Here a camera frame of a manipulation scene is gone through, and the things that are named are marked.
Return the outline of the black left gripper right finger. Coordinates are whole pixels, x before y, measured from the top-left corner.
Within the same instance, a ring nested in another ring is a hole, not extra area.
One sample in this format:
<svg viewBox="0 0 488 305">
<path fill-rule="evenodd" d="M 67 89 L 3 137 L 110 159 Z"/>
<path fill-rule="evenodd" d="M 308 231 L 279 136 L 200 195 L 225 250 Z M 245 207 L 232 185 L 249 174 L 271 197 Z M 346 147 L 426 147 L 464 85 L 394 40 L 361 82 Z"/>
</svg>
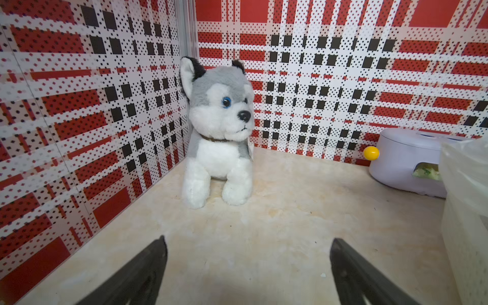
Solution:
<svg viewBox="0 0 488 305">
<path fill-rule="evenodd" d="M 329 257 L 341 304 L 418 304 L 343 239 L 333 240 Z"/>
</svg>

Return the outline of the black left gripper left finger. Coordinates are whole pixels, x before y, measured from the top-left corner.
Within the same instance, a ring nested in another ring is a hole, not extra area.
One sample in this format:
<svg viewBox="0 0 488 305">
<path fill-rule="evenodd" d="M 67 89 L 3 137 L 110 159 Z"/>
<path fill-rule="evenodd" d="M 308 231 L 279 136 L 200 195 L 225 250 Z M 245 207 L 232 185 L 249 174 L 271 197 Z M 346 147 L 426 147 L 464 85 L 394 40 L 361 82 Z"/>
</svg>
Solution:
<svg viewBox="0 0 488 305">
<path fill-rule="evenodd" d="M 78 304 L 155 304 L 167 260 L 165 237 L 160 236 Z"/>
</svg>

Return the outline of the white perforated plastic basket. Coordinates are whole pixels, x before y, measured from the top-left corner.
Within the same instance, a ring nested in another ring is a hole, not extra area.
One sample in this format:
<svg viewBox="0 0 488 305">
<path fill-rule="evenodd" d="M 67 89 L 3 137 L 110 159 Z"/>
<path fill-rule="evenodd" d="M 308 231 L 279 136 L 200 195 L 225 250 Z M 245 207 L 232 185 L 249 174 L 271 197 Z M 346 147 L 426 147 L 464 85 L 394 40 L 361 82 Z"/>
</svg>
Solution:
<svg viewBox="0 0 488 305">
<path fill-rule="evenodd" d="M 487 304 L 487 217 L 449 195 L 442 236 L 463 304 Z"/>
</svg>

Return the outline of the translucent white plastic bag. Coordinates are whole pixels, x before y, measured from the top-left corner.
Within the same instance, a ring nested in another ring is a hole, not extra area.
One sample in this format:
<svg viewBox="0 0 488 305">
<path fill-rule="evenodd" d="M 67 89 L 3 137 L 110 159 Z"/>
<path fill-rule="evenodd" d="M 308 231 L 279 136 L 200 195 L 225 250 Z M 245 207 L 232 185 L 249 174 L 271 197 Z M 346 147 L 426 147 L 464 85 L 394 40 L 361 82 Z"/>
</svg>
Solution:
<svg viewBox="0 0 488 305">
<path fill-rule="evenodd" d="M 439 163 L 447 194 L 487 216 L 487 139 L 445 142 Z"/>
</svg>

